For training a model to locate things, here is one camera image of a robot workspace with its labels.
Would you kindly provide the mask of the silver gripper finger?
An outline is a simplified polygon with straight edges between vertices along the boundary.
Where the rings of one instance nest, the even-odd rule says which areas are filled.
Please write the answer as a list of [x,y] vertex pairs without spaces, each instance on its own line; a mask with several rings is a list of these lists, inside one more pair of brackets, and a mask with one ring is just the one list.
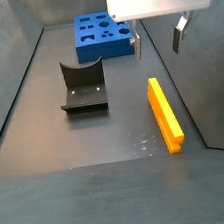
[[129,28],[130,28],[130,33],[132,35],[131,39],[129,40],[129,43],[135,49],[136,59],[138,61],[140,61],[141,58],[142,58],[142,56],[141,56],[141,42],[140,42],[140,36],[137,33],[136,21],[135,20],[129,21]]
[[192,19],[192,11],[183,12],[181,14],[180,20],[178,21],[177,25],[174,27],[174,35],[173,35],[173,51],[176,54],[179,54],[181,49],[181,42],[183,39],[183,36],[186,33],[186,29],[188,27],[189,21]]

